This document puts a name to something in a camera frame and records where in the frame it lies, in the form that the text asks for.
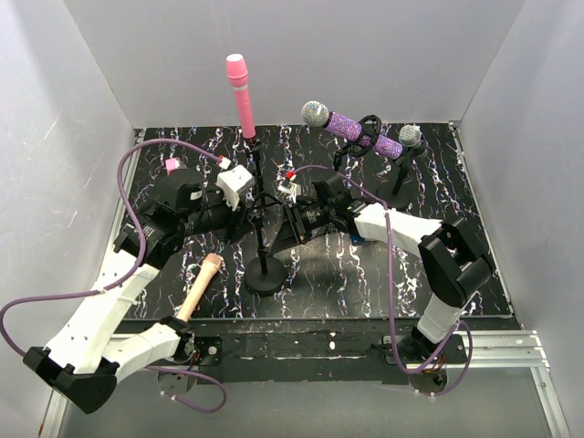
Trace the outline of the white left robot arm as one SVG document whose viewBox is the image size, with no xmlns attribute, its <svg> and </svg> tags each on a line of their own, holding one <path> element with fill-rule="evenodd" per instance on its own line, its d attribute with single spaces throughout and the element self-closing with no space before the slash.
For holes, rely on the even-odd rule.
<svg viewBox="0 0 584 438">
<path fill-rule="evenodd" d="M 31 347 L 23 362 L 84 413 L 93 413 L 116 386 L 158 360 L 187 363 L 194 353 L 189 319 L 223 259 L 207 255 L 178 313 L 141 334 L 111 341 L 138 295 L 160 274 L 190 235 L 231 230 L 244 211 L 254 176 L 243 166 L 220 172 L 215 183 L 188 169 L 168 172 L 114 241 L 113 282 L 101 280 L 68 323 L 44 347 Z"/>
</svg>

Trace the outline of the black round-base mic stand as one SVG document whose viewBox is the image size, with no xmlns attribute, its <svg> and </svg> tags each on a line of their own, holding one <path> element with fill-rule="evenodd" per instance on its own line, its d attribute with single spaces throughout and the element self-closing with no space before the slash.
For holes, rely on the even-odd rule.
<svg viewBox="0 0 584 438">
<path fill-rule="evenodd" d="M 268 249 L 264 244 L 262 213 L 253 209 L 250 219 L 257 238 L 257 257 L 245 266 L 244 285 L 246 290 L 253 295 L 269 297 L 282 288 L 287 278 L 287 271 L 279 259 L 268 254 Z"/>
</svg>

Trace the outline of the peach toy microphone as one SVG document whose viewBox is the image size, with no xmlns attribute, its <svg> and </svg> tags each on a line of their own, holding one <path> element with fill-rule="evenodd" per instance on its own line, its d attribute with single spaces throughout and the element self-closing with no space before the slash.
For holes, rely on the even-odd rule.
<svg viewBox="0 0 584 438">
<path fill-rule="evenodd" d="M 185 300 L 183 301 L 176 318 L 188 322 L 198 306 L 206 288 L 223 264 L 223 258 L 217 254 L 208 254 L 203 260 L 200 271 L 194 280 Z"/>
</svg>

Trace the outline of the pink toy microphone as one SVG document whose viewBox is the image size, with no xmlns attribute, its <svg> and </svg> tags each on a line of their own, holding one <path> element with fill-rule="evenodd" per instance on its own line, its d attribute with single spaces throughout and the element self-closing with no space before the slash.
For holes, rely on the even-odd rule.
<svg viewBox="0 0 584 438">
<path fill-rule="evenodd" d="M 248 69 L 244 57 L 241 54 L 227 56 L 226 72 L 234 92 L 243 137 L 252 140 L 256 136 L 256 124 L 248 88 Z"/>
</svg>

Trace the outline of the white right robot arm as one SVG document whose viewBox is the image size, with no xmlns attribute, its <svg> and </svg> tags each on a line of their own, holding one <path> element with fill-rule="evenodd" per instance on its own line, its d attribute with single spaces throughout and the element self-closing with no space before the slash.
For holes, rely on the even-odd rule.
<svg viewBox="0 0 584 438">
<path fill-rule="evenodd" d="M 369 196 L 353 194 L 338 175 L 314 182 L 313 188 L 316 195 L 310 197 L 292 180 L 279 184 L 278 190 L 290 202 L 284 205 L 269 253 L 303 245 L 316 230 L 330 224 L 361 241 L 391 239 L 394 246 L 422 261 L 432 296 L 414 330 L 412 349 L 423 362 L 438 360 L 446 351 L 447 332 L 495 272 L 488 250 L 463 218 L 448 223 L 400 213 Z"/>
</svg>

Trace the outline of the black tripod mic stand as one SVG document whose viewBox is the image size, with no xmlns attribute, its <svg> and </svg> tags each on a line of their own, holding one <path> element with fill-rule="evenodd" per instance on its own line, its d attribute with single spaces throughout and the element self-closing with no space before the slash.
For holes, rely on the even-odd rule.
<svg viewBox="0 0 584 438">
<path fill-rule="evenodd" d="M 272 193 L 268 192 L 265 187 L 264 174 L 262 171 L 262 145 L 258 138 L 252 140 L 243 138 L 245 145 L 245 155 L 253 163 L 251 173 L 254 176 L 254 185 L 241 198 L 238 207 L 242 206 L 249 210 L 250 214 L 253 209 L 259 210 L 263 218 L 270 208 L 282 205 Z"/>
</svg>

